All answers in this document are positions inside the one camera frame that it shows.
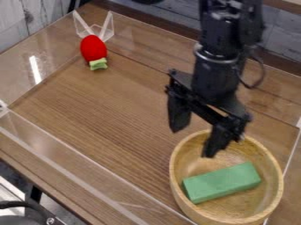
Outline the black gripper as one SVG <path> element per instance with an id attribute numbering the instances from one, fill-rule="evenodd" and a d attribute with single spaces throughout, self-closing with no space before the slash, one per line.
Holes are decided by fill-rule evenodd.
<path id="1" fill-rule="evenodd" d="M 169 123 L 171 132 L 177 133 L 190 124 L 195 113 L 213 126 L 201 153 L 202 157 L 213 158 L 231 141 L 240 141 L 252 121 L 235 94 L 246 57 L 211 54 L 203 49 L 195 50 L 194 55 L 191 74 L 175 69 L 169 72 Z"/>

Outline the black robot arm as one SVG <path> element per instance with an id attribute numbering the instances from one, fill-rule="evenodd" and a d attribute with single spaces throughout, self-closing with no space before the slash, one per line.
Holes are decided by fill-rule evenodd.
<path id="1" fill-rule="evenodd" d="M 262 0 L 199 0 L 199 23 L 194 71 L 170 71 L 166 93 L 173 132 L 190 124 L 193 115 L 211 125 L 201 153 L 211 158 L 241 140 L 252 121 L 237 90 L 238 86 L 254 89 L 262 83 L 248 83 L 242 78 L 248 58 L 261 60 L 256 48 L 265 29 Z"/>

